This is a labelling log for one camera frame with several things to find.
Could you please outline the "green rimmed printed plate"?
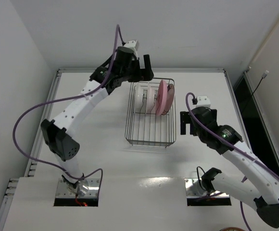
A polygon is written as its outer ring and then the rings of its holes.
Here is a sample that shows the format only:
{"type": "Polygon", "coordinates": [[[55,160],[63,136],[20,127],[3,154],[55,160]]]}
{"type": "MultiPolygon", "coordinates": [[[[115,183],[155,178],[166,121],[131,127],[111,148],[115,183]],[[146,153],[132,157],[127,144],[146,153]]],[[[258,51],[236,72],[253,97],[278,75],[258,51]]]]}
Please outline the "green rimmed printed plate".
{"type": "Polygon", "coordinates": [[[169,84],[167,86],[166,104],[165,104],[165,108],[164,108],[162,115],[166,115],[169,112],[169,110],[173,104],[174,97],[175,97],[175,87],[173,84],[169,84]]]}

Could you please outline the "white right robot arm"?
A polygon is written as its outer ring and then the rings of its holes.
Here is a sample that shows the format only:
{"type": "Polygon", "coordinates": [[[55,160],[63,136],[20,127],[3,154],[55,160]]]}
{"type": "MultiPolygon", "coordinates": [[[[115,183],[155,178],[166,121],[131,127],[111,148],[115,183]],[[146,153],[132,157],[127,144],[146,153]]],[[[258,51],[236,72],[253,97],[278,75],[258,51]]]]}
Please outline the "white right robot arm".
{"type": "Polygon", "coordinates": [[[279,177],[252,153],[242,136],[229,125],[217,124],[217,110],[196,107],[180,112],[180,133],[190,134],[235,165],[251,182],[236,181],[215,167],[206,171],[191,187],[197,197],[220,191],[233,196],[255,210],[272,228],[279,228],[279,177]]]}

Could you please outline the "white deep plate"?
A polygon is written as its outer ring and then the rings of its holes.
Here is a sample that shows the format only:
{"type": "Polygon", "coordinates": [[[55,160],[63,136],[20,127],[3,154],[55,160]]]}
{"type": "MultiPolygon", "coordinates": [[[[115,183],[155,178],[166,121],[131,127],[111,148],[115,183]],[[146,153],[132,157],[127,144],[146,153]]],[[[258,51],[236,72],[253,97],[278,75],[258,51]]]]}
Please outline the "white deep plate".
{"type": "Polygon", "coordinates": [[[146,113],[147,89],[139,83],[135,90],[134,110],[135,113],[146,113]]]}

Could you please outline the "pink plate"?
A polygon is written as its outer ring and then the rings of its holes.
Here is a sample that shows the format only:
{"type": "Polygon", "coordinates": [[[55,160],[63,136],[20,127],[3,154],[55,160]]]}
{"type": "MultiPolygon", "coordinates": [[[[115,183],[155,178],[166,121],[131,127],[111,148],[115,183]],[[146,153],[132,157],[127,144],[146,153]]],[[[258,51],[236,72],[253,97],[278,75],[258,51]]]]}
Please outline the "pink plate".
{"type": "Polygon", "coordinates": [[[160,116],[166,105],[167,100],[167,83],[164,80],[160,81],[157,95],[156,115],[160,116]]]}

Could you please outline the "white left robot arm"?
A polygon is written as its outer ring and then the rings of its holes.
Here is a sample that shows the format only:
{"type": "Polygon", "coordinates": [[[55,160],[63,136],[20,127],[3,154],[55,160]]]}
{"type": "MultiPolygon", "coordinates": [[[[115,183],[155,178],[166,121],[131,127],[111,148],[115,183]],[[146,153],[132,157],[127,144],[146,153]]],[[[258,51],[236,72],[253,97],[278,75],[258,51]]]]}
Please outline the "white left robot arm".
{"type": "Polygon", "coordinates": [[[93,110],[123,82],[150,81],[154,74],[150,56],[143,56],[144,68],[136,56],[135,48],[120,46],[115,55],[99,66],[89,77],[78,97],[54,119],[44,119],[41,123],[43,138],[63,168],[63,180],[71,189],[85,184],[76,154],[80,145],[73,139],[76,129],[93,110]]]}

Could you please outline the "pale blue fluted plate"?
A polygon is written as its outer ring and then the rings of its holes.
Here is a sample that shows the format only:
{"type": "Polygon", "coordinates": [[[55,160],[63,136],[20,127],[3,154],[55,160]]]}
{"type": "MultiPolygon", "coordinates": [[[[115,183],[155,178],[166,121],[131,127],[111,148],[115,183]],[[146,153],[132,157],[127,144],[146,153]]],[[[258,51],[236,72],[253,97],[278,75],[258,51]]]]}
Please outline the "pale blue fluted plate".
{"type": "Polygon", "coordinates": [[[147,86],[146,94],[146,109],[145,113],[147,114],[156,114],[156,105],[157,105],[157,93],[156,88],[152,87],[151,84],[147,86]]]}

